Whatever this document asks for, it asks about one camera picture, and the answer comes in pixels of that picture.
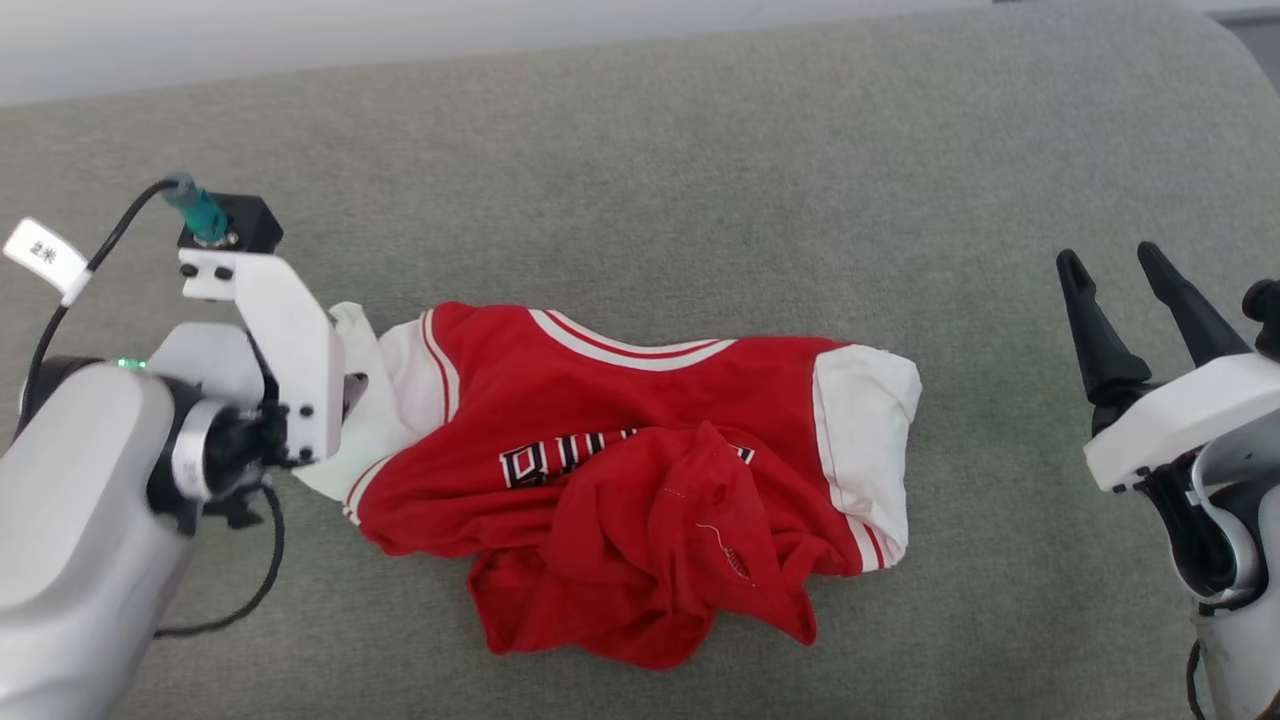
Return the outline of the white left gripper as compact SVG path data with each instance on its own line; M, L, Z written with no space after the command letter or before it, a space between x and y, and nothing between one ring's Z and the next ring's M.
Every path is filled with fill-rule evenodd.
M196 269L187 299L232 304L256 354L289 409L285 457L311 464L340 446L340 428L369 387L365 373L347 373L342 342L325 309L283 258L261 252L182 250Z

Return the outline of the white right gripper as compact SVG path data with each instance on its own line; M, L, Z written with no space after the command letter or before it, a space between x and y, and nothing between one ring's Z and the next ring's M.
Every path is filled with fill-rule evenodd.
M1085 462L1102 491L1132 486L1140 469L1153 471L1280 410L1280 363L1251 354L1252 346L1155 242L1139 243L1137 258L1197 368L1155 391L1152 370L1105 315L1083 261L1070 249L1057 255L1071 341L1093 406L1091 432L1097 434L1084 446Z

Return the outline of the red white basketball jersey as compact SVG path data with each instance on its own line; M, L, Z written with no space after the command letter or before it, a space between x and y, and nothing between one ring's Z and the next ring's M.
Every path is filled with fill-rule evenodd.
M563 313L445 302L376 333L330 310L367 388L296 471L390 556L470 559L497 655L663 670L722 612L801 644L813 575L909 544L916 364L824 337L628 345Z

